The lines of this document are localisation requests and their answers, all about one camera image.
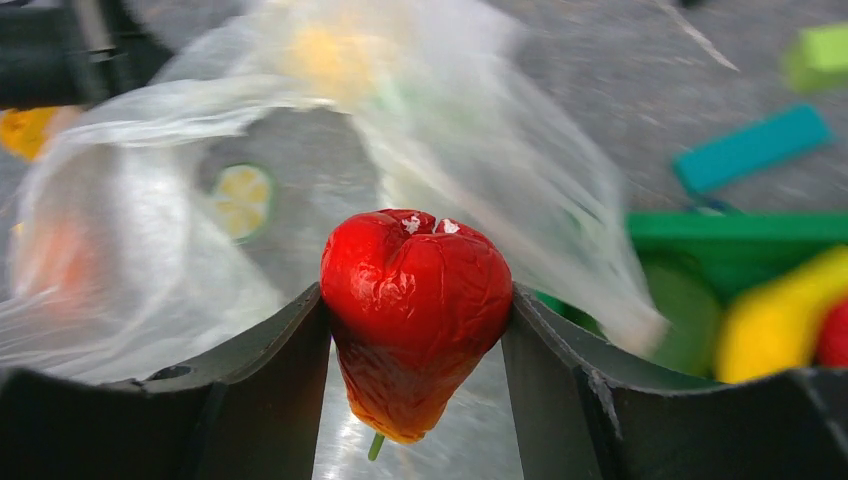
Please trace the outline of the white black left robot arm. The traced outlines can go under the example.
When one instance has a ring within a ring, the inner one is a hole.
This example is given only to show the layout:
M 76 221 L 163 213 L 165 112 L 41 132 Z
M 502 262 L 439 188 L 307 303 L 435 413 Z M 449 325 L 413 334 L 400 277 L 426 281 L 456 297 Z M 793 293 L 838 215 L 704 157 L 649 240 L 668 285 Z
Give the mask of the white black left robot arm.
M 145 85 L 173 55 L 128 1 L 3 1 L 1 108 L 97 105 Z

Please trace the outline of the clear plastic bag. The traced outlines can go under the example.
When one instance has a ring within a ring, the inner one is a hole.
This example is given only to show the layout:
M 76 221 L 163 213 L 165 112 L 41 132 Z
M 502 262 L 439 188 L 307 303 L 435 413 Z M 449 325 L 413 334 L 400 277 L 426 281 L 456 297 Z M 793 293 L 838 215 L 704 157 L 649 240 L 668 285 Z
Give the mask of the clear plastic bag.
M 288 75 L 306 26 L 394 44 L 376 91 L 338 104 Z M 519 68 L 524 36 L 482 1 L 258 1 L 86 106 L 19 186 L 2 364 L 151 375 L 272 316 L 317 279 L 338 223 L 385 207 L 482 231 L 518 282 L 651 356 L 669 324 L 626 232 L 624 177 Z M 209 196 L 238 163 L 276 182 L 268 227 L 245 243 Z

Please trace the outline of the single yellow banana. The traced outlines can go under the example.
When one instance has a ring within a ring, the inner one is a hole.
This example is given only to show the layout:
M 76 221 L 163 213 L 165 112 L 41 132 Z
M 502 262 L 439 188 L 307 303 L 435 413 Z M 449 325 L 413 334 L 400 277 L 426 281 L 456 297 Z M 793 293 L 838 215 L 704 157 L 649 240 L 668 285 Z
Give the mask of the single yellow banana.
M 747 290 L 727 311 L 715 378 L 735 384 L 809 365 L 826 315 L 846 298 L 845 245 Z

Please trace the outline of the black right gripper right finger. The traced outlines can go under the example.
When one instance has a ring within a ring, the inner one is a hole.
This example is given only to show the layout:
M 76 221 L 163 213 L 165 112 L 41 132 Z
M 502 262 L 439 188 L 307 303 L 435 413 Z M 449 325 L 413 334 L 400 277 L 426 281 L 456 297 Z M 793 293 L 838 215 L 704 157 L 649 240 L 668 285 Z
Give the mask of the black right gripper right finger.
M 843 479 L 847 374 L 736 385 L 665 369 L 514 291 L 503 357 L 528 479 Z

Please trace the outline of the red heart shaped fruit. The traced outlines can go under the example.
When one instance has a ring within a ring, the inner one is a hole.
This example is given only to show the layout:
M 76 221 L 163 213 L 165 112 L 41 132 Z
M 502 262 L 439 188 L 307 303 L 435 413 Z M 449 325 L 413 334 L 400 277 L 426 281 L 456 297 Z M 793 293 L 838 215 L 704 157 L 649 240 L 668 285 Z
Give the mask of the red heart shaped fruit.
M 412 444 L 504 334 L 511 271 L 496 246 L 450 218 L 408 209 L 356 214 L 329 235 L 321 296 L 353 414 Z

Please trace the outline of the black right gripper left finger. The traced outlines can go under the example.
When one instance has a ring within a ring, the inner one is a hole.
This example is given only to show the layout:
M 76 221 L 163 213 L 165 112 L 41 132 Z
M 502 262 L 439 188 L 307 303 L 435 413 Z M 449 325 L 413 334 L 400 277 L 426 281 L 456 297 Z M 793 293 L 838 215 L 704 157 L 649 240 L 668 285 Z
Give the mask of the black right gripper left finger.
M 5 479 L 307 479 L 330 333 L 317 286 L 145 380 L 1 372 Z

